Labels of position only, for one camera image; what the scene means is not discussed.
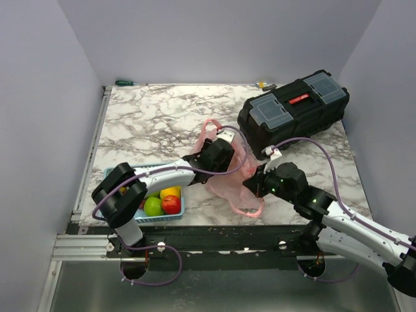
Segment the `yellow fake mango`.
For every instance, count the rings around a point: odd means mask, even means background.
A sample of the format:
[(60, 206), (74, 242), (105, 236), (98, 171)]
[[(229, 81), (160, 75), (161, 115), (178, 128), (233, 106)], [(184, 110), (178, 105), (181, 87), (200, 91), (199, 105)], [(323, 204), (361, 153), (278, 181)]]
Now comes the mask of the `yellow fake mango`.
[(169, 187), (169, 188), (165, 188), (162, 189), (160, 191), (160, 199), (164, 199), (167, 196), (176, 196), (178, 198), (181, 197), (181, 187)]

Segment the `pink plastic bag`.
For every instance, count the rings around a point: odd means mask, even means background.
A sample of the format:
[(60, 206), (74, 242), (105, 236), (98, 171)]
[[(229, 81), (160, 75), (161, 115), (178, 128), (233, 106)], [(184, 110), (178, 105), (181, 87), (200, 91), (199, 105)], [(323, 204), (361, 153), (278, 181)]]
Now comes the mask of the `pink plastic bag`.
[(235, 138), (231, 146), (239, 155), (239, 165), (242, 167), (232, 174), (216, 175), (209, 178), (205, 189), (225, 199), (234, 213), (250, 218), (259, 218), (265, 208), (264, 199), (256, 198), (242, 185), (244, 180), (253, 176), (258, 163), (250, 148), (244, 145), (241, 135), (235, 130), (232, 131), (235, 133)]

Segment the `green fake fruit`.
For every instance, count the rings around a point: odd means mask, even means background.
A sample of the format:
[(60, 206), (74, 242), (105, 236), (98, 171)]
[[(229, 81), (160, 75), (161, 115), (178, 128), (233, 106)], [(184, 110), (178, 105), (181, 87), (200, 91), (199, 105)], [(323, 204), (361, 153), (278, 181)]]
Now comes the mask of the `green fake fruit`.
[(154, 192), (154, 193), (147, 195), (147, 197), (155, 197), (155, 198), (158, 198), (159, 196), (160, 196), (160, 192)]
[(164, 211), (162, 208), (162, 201), (160, 198), (156, 198), (156, 197), (147, 198), (144, 203), (143, 210), (144, 210), (144, 213), (150, 217), (161, 216), (164, 214)]

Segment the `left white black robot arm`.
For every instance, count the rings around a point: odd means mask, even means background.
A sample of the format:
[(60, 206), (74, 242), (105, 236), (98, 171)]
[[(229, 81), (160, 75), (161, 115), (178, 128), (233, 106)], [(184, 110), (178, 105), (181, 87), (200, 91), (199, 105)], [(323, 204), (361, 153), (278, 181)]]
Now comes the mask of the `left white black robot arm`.
[(92, 199), (108, 226), (122, 240), (122, 250), (131, 257), (143, 252), (143, 233), (135, 220), (142, 200), (157, 190), (205, 183), (227, 172), (234, 156), (232, 139), (218, 135), (207, 139), (201, 151), (180, 160), (136, 172), (120, 163), (94, 189)]

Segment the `red fake fruit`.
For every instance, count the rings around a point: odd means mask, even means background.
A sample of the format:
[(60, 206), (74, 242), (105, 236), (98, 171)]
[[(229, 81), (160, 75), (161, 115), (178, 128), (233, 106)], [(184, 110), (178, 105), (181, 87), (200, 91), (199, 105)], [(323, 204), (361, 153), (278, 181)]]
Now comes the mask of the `red fake fruit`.
[(176, 215), (181, 212), (181, 199), (168, 195), (162, 199), (162, 209), (166, 215)]

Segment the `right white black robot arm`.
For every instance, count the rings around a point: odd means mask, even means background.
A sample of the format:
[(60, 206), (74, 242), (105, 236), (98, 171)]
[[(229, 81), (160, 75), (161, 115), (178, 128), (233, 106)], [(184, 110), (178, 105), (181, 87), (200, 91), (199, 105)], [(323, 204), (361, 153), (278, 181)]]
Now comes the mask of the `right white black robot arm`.
[(415, 237), (344, 206), (329, 192), (310, 185), (305, 173), (292, 162), (268, 172), (258, 166), (242, 184), (258, 198), (271, 194), (291, 203), (309, 221), (299, 238), (305, 254), (320, 250), (349, 258), (380, 272), (396, 290), (415, 296)]

